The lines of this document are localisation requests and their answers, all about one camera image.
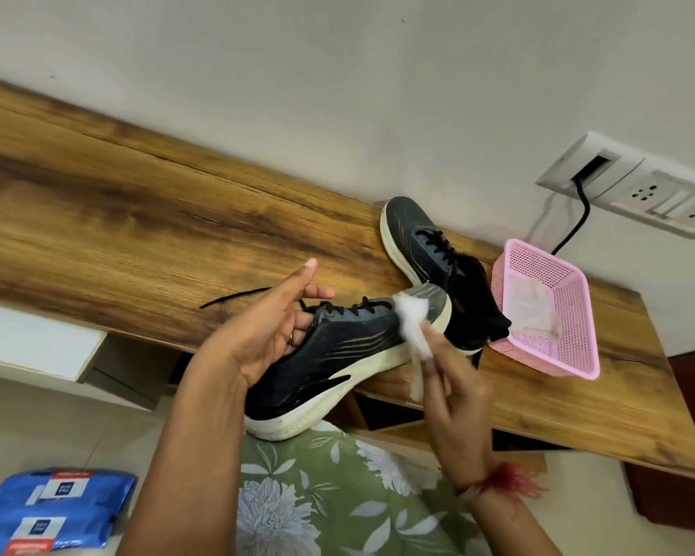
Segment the power cord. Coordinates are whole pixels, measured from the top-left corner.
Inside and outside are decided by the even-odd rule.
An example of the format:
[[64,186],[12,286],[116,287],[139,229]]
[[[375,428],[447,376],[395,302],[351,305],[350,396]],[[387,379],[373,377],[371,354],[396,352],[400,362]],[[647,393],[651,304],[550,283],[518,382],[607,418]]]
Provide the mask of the power cord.
[[582,214],[582,218],[580,221],[576,224],[574,228],[571,229],[571,232],[566,235],[566,237],[561,241],[559,245],[556,246],[556,248],[551,252],[552,256],[555,256],[559,250],[564,247],[569,240],[576,234],[579,229],[584,225],[584,223],[587,221],[587,217],[589,216],[589,211],[590,211],[590,206],[589,206],[589,201],[587,200],[587,195],[584,195],[584,187],[582,187],[582,179],[576,179],[575,180],[575,186],[576,186],[576,194],[579,195],[580,201],[582,202],[582,205],[584,205],[584,214]]

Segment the wrist band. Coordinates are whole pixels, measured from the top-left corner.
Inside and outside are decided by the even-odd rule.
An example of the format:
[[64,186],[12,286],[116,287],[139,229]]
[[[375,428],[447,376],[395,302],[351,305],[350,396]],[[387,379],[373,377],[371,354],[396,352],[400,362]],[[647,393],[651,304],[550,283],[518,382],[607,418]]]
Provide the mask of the wrist band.
[[470,485],[459,497],[461,501],[472,501],[491,489],[515,501],[519,501],[521,497],[537,500],[545,490],[538,486],[533,476],[535,474],[532,471],[519,464],[500,463],[489,476]]

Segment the black sneaker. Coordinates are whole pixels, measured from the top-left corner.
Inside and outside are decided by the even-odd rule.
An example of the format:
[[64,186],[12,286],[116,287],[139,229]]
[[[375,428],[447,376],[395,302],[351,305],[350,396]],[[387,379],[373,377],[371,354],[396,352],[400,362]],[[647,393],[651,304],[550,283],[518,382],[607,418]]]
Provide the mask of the black sneaker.
[[[406,293],[427,298],[427,319],[445,330],[452,307],[443,289],[427,283]],[[244,424],[260,439],[279,441],[309,429],[353,386],[410,361],[391,298],[363,297],[350,308],[323,302],[307,310],[314,321],[304,342],[247,391]]]
[[445,336],[466,355],[509,335],[508,320],[492,296],[478,259],[454,250],[416,202],[394,197],[381,212],[381,240],[391,261],[413,285],[432,282],[451,296]]

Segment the plastic basket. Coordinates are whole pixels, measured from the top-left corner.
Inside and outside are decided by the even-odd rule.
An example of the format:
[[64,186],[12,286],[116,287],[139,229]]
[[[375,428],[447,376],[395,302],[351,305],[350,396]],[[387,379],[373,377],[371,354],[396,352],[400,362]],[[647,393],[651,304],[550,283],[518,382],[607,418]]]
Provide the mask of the plastic basket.
[[489,346],[552,376],[596,379],[600,359],[584,273],[526,242],[508,240],[505,252],[494,262],[491,278],[494,300],[505,316],[509,316],[505,288],[512,277],[537,280],[546,286],[551,304],[561,317],[561,336],[552,340],[516,333]]

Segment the hand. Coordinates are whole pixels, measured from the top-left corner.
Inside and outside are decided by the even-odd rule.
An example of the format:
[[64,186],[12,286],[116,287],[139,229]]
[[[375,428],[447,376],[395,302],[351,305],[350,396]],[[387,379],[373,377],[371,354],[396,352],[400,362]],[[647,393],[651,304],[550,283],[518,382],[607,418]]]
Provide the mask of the hand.
[[248,387],[255,384],[265,369],[291,353],[306,337],[314,316],[295,308],[294,302],[300,298],[334,298],[334,290],[312,282],[316,266],[316,259],[310,259],[280,285],[229,318],[198,349],[191,364],[216,369],[233,363]]
[[498,462],[491,450],[492,388],[445,336],[427,322],[422,332],[433,354],[422,363],[431,445],[456,489],[465,490]]

